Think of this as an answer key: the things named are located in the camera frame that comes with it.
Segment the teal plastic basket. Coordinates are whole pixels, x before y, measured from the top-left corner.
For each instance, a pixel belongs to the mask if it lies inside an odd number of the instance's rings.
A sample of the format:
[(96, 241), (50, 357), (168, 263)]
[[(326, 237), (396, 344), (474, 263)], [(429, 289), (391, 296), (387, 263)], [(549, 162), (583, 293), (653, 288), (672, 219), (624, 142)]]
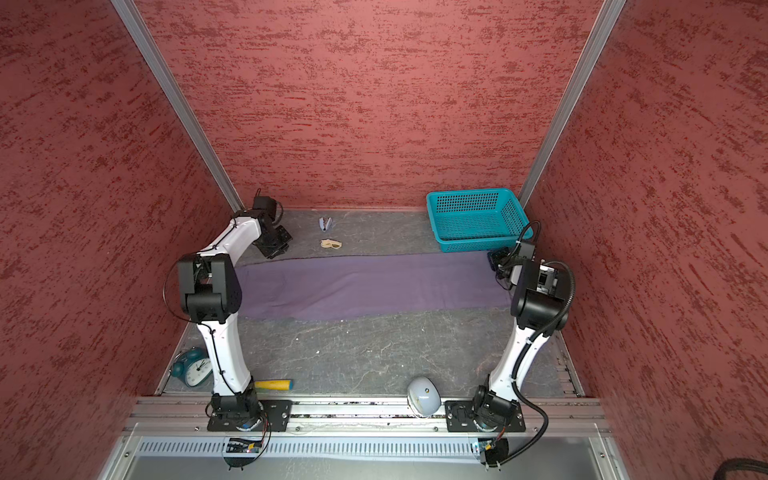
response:
[(426, 206), (443, 253), (513, 247), (530, 222), (506, 188), (431, 192)]

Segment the purple trousers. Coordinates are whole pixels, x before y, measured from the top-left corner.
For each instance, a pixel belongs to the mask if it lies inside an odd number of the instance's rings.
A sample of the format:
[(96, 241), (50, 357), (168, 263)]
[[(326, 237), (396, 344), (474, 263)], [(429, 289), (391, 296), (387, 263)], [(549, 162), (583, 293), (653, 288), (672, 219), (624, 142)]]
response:
[(510, 303), (484, 252), (291, 259), (236, 273), (239, 314), (252, 320), (347, 320)]

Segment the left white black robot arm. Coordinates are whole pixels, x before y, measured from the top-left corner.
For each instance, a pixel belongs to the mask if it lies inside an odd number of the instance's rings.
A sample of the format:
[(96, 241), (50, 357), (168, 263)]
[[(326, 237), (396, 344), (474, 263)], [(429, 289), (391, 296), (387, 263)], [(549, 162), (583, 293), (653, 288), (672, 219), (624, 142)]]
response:
[(280, 206), (240, 211), (209, 245), (176, 263), (181, 319), (197, 326), (211, 360), (211, 417), (240, 430), (253, 429), (263, 414), (239, 338), (243, 291), (235, 265), (251, 246), (267, 259), (287, 251), (282, 217)]

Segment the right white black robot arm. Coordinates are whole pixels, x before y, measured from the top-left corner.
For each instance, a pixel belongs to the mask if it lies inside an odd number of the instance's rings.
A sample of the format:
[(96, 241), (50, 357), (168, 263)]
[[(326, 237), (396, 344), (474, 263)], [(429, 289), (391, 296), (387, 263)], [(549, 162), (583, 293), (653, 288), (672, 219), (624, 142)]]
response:
[(488, 432), (518, 421), (527, 373), (542, 346), (565, 327), (575, 297), (572, 271), (557, 260), (498, 258), (494, 272), (510, 294), (513, 331), (473, 399), (473, 420)]

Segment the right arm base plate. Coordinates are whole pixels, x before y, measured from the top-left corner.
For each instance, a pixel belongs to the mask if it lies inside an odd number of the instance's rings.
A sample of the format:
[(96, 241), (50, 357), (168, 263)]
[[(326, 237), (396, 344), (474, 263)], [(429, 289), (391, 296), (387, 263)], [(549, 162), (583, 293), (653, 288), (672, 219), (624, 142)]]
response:
[(482, 403), (476, 406), (470, 400), (451, 400), (444, 403), (449, 432), (522, 433), (525, 420), (517, 402), (503, 400), (500, 405)]

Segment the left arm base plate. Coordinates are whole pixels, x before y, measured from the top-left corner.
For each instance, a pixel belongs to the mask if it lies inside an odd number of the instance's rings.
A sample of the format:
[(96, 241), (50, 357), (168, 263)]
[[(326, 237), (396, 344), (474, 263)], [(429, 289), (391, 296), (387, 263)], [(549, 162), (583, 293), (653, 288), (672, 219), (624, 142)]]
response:
[(236, 407), (227, 411), (217, 408), (210, 414), (209, 432), (285, 432), (290, 419), (293, 402), (290, 400), (260, 400), (255, 407)]

